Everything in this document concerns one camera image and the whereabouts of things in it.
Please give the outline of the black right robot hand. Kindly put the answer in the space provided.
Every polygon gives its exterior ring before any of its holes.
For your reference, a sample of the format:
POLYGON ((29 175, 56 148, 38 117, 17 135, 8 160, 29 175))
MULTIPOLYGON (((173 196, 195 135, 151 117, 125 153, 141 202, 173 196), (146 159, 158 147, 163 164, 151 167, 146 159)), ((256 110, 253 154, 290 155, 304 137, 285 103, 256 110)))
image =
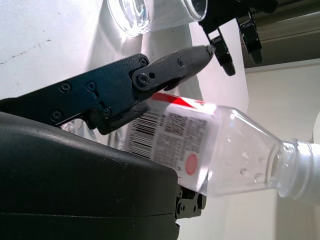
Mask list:
POLYGON ((147 99, 204 69, 211 45, 149 62, 141 53, 0 102, 3 240, 176 240, 178 219, 206 197, 170 168, 61 129, 75 119, 107 135, 147 110, 147 99))

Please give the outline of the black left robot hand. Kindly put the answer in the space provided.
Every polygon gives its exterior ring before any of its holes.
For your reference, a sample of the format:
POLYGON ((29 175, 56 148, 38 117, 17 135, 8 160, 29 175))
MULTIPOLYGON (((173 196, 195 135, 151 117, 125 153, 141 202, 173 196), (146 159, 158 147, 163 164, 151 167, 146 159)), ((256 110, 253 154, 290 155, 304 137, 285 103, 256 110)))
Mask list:
POLYGON ((262 45, 251 9, 263 13, 273 13, 279 2, 277 0, 209 0, 205 18, 199 22, 209 43, 214 48, 214 55, 228 76, 236 73, 232 56, 220 27, 231 20, 236 20, 238 30, 245 48, 253 63, 263 62, 262 45))

